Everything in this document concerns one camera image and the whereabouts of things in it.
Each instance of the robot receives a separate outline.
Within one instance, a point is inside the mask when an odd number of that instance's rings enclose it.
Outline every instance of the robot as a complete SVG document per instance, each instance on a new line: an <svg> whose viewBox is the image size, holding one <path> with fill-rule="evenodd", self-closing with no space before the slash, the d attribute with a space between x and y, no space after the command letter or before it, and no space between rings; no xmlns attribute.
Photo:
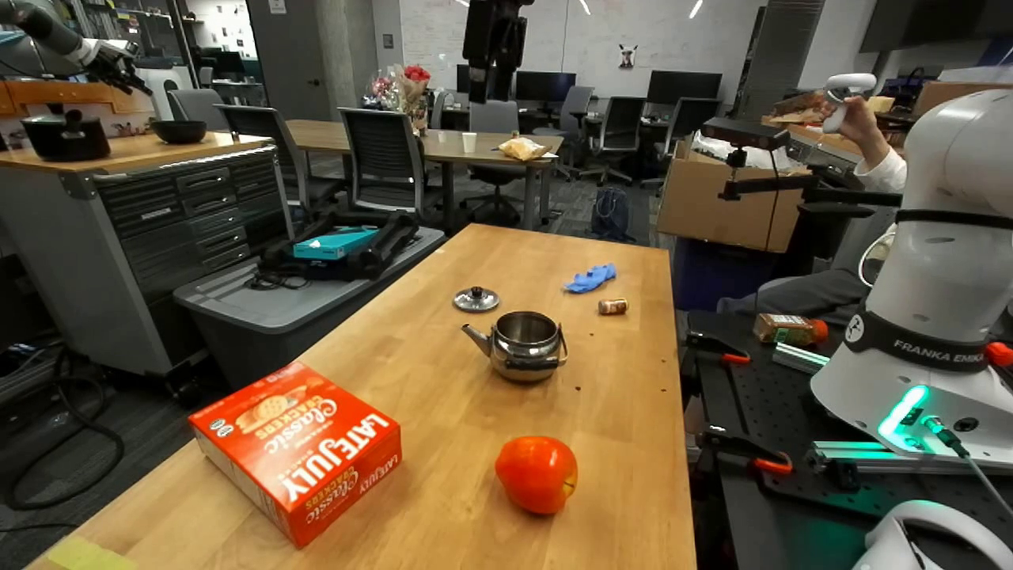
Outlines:
<svg viewBox="0 0 1013 570"><path fill-rule="evenodd" d="M0 3L0 24L17 24L42 46L79 63L90 83L147 93L124 51L79 39L32 3Z"/></svg>
<svg viewBox="0 0 1013 570"><path fill-rule="evenodd" d="M1013 392L986 360L1013 301L1013 93L927 112L904 150L888 258L811 388L888 454L1013 467Z"/></svg>

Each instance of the lefty box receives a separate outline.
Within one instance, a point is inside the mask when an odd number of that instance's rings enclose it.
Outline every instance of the lefty box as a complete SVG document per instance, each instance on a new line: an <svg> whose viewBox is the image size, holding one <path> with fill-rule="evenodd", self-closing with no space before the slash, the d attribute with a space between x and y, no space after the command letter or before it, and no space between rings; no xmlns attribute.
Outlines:
<svg viewBox="0 0 1013 570"><path fill-rule="evenodd" d="M305 364L218 399L189 426L295 548L403 463L403 426Z"/></svg>
<svg viewBox="0 0 1013 570"><path fill-rule="evenodd" d="M730 168L717 158L699 153L670 158L658 232L687 239L786 254L794 233L800 189L745 194L742 199L722 199L729 178ZM734 178L773 178L773 172L737 168Z"/></svg>

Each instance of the red cardboard box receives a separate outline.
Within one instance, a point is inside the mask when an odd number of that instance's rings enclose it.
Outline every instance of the red cardboard box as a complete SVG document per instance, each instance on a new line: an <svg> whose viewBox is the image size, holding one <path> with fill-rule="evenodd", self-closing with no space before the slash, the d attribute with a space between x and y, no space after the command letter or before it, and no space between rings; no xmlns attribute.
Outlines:
<svg viewBox="0 0 1013 570"><path fill-rule="evenodd" d="M189 426L295 548L403 463L403 426L305 364L218 399Z"/></svg>

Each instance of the white robot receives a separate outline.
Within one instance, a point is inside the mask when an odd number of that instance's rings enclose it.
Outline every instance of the white robot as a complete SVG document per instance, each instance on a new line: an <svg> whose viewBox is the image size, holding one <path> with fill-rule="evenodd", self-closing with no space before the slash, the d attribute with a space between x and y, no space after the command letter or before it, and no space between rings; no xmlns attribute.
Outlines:
<svg viewBox="0 0 1013 570"><path fill-rule="evenodd" d="M927 112L904 150L888 258L811 388L888 454L1010 467L1013 392L984 341L1013 301L1013 93Z"/></svg>

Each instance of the teapot handle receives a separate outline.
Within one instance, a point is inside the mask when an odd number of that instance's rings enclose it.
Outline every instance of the teapot handle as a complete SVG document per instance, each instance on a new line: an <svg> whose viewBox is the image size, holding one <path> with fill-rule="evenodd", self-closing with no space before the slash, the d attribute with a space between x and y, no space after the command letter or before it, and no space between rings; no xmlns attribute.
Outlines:
<svg viewBox="0 0 1013 570"><path fill-rule="evenodd" d="M556 360L556 367L559 367L559 364L565 364L565 350L570 350L570 349L565 349L562 327L556 327L556 332L559 332L559 360Z"/></svg>

